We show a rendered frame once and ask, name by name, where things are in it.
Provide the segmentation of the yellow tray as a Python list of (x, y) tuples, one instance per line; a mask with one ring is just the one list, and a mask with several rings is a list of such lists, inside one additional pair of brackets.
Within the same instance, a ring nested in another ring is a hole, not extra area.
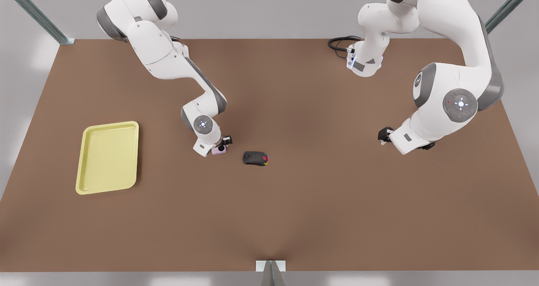
[(77, 194), (131, 188), (137, 176), (138, 144), (139, 125), (135, 121), (86, 128), (77, 171)]

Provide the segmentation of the silver frame post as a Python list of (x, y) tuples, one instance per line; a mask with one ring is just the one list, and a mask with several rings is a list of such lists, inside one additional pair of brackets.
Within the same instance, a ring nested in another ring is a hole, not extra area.
[(257, 260), (256, 271), (261, 271), (260, 286), (286, 286), (281, 271), (286, 270), (285, 260)]
[(74, 38), (66, 37), (52, 21), (32, 2), (32, 0), (14, 0), (19, 4), (52, 38), (60, 45), (73, 45)]
[(506, 0), (485, 23), (487, 33), (491, 33), (524, 0)]

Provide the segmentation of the black computer mouse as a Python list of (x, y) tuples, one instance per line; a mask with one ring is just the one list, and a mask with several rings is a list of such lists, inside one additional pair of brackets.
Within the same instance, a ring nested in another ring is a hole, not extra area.
[(245, 152), (242, 159), (247, 165), (265, 166), (268, 163), (268, 156), (264, 152)]

